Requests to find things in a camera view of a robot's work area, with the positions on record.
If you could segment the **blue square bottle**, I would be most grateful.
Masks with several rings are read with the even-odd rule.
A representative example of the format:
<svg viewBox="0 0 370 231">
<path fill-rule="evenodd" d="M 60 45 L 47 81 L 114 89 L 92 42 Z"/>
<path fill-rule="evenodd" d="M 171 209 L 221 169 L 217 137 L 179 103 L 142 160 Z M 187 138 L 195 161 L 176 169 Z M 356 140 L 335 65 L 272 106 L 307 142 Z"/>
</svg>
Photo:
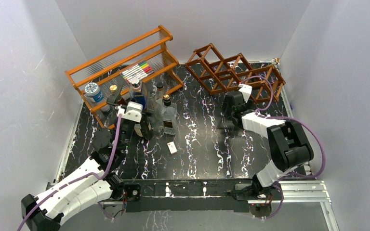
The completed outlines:
<svg viewBox="0 0 370 231">
<path fill-rule="evenodd" d="M 137 77 L 130 81 L 130 96 L 138 104 L 143 106 L 143 110 L 148 107 L 148 91 Z"/>
</svg>

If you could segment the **clear glass bottle white label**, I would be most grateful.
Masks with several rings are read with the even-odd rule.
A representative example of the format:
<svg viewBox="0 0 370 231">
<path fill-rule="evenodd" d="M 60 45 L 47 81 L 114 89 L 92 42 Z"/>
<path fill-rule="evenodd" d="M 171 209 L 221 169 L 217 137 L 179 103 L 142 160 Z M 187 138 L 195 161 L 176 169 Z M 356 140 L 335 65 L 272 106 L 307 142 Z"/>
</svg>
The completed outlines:
<svg viewBox="0 0 370 231">
<path fill-rule="evenodd" d="M 161 119 L 161 108 L 162 108 L 162 98 L 163 95 L 166 93 L 164 84 L 162 82 L 158 82 L 156 84 L 157 92 L 154 97 L 154 112 L 155 112 L 155 131 L 160 131 L 162 129 L 162 119 Z"/>
</svg>

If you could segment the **clear bottle black cap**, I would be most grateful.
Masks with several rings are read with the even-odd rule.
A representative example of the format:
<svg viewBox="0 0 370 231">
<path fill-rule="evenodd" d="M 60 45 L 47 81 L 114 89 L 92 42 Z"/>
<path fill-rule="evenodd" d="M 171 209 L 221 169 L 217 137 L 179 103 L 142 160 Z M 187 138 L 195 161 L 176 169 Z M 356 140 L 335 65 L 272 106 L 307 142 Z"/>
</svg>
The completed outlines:
<svg viewBox="0 0 370 231">
<path fill-rule="evenodd" d="M 175 104 L 169 94 L 164 94 L 162 98 L 162 108 L 160 115 L 162 118 L 163 132 L 168 135 L 175 135 L 177 132 L 177 104 Z"/>
</svg>

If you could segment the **dark bottle gold cap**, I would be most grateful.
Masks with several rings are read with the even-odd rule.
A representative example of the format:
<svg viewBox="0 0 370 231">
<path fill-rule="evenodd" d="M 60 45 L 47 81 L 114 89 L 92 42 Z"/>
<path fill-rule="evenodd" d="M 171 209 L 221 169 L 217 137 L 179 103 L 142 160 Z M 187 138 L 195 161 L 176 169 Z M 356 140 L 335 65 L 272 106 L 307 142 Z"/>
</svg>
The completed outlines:
<svg viewBox="0 0 370 231">
<path fill-rule="evenodd" d="M 110 86 L 110 96 L 109 100 L 113 103 L 117 103 L 121 99 L 121 87 L 117 84 L 111 85 Z"/>
</svg>

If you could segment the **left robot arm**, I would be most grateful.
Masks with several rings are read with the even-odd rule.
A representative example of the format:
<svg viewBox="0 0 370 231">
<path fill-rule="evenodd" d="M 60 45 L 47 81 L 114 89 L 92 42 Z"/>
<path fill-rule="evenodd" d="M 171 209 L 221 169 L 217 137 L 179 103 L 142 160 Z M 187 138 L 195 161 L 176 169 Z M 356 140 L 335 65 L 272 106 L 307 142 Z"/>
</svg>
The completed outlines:
<svg viewBox="0 0 370 231">
<path fill-rule="evenodd" d="M 114 129 L 100 128 L 94 133 L 94 151 L 74 172 L 46 191 L 21 200 L 19 231 L 24 225 L 31 231 L 58 231 L 71 217 L 104 200 L 124 204 L 140 200 L 140 185 L 126 184 L 115 170 L 128 154 L 135 126 L 148 122 L 147 114 L 136 100 L 117 104 L 110 96 L 107 104 L 115 109 Z"/>
</svg>

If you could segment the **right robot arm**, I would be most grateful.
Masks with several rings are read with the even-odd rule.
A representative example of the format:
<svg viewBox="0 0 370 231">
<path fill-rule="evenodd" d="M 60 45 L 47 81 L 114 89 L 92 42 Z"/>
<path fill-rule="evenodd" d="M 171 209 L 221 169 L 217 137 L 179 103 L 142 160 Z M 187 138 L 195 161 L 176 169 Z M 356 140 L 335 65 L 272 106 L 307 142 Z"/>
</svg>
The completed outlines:
<svg viewBox="0 0 370 231">
<path fill-rule="evenodd" d="M 237 200 L 243 196 L 265 199 L 277 181 L 314 158 L 314 151 L 300 123 L 265 117 L 250 109 L 250 105 L 251 100 L 246 101 L 241 92 L 232 91 L 225 95 L 222 112 L 235 126 L 266 138 L 271 159 L 252 177 L 251 185 L 235 185 L 231 194 Z"/>
</svg>

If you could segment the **brown wooden wine rack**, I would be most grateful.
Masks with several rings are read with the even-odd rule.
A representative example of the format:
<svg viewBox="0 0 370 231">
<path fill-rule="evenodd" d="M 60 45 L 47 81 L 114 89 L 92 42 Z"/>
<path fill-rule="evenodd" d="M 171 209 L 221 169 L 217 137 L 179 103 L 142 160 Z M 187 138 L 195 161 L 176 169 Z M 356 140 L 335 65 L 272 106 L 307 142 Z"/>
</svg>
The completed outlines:
<svg viewBox="0 0 370 231">
<path fill-rule="evenodd" d="M 242 53 L 225 58 L 212 44 L 193 51 L 185 63 L 188 72 L 211 95 L 235 91 L 240 82 L 252 87 L 254 103 L 278 102 L 286 84 L 274 64 L 253 68 Z"/>
</svg>

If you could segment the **orange wooden shelf rack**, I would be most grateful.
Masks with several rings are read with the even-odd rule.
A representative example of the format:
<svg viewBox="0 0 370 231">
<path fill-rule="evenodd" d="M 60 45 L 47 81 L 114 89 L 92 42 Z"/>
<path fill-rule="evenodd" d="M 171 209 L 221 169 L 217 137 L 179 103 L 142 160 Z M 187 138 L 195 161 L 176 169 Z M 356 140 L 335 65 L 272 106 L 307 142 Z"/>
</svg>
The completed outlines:
<svg viewBox="0 0 370 231">
<path fill-rule="evenodd" d="M 93 58 L 71 70 L 65 75 L 73 88 L 81 96 L 91 114 L 103 128 L 113 128 L 110 122 L 111 114 L 102 111 L 105 101 L 93 103 L 86 95 L 84 88 L 90 82 L 99 85 L 102 93 L 107 97 L 111 94 L 110 86 L 117 84 L 121 87 L 121 95 L 129 97 L 129 84 L 121 75 L 141 61 L 147 61 L 154 69 L 154 73 L 141 80 L 144 84 L 155 78 L 167 74 L 163 82 L 167 85 L 166 91 L 172 94 L 183 87 L 183 81 L 174 72 L 179 61 L 168 50 L 166 43 L 173 39 L 172 33 L 164 26 L 159 25 L 153 30 L 140 35 L 96 58 Z"/>
</svg>

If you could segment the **blue white jar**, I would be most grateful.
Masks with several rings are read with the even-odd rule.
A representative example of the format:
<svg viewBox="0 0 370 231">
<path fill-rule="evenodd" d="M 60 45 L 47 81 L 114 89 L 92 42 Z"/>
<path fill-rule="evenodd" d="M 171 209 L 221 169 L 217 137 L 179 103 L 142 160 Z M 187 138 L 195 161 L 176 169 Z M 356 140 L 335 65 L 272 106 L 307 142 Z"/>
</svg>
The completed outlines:
<svg viewBox="0 0 370 231">
<path fill-rule="evenodd" d="M 85 86 L 84 91 L 93 103 L 99 103 L 104 99 L 102 90 L 100 89 L 99 85 L 95 82 L 88 83 Z"/>
</svg>

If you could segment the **pack of coloured markers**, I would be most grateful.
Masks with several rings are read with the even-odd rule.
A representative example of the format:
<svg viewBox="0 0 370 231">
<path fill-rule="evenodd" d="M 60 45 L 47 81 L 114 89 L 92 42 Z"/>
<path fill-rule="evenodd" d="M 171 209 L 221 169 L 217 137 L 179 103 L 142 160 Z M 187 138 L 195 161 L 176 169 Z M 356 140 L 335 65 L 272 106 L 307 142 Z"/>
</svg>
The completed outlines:
<svg viewBox="0 0 370 231">
<path fill-rule="evenodd" d="M 143 80 L 153 73 L 153 67 L 147 61 L 141 61 L 123 71 L 121 75 L 128 84 L 131 84 L 133 79 Z"/>
</svg>

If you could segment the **small white card box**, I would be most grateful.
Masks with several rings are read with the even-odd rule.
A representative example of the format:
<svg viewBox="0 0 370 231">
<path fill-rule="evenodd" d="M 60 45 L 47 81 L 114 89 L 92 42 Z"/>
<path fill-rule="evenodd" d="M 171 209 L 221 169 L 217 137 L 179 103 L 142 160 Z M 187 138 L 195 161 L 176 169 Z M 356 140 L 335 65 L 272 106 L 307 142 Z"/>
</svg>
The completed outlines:
<svg viewBox="0 0 370 231">
<path fill-rule="evenodd" d="M 167 146 L 168 146 L 168 149 L 169 149 L 170 154 L 177 153 L 177 148 L 176 148 L 176 145 L 175 145 L 175 143 L 173 141 L 167 143 Z"/>
</svg>

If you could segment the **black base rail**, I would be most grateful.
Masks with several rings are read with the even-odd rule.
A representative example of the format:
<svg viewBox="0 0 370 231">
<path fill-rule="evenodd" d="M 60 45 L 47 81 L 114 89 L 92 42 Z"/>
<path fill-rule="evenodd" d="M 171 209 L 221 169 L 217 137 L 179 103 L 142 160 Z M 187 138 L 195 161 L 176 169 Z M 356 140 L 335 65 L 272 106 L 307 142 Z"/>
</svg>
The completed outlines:
<svg viewBox="0 0 370 231">
<path fill-rule="evenodd" d="M 248 213 L 253 206 L 268 213 L 286 190 L 281 184 L 262 188 L 247 179 L 226 180 L 125 180 L 105 206 L 118 203 L 128 213 L 146 211 L 231 210 Z"/>
</svg>

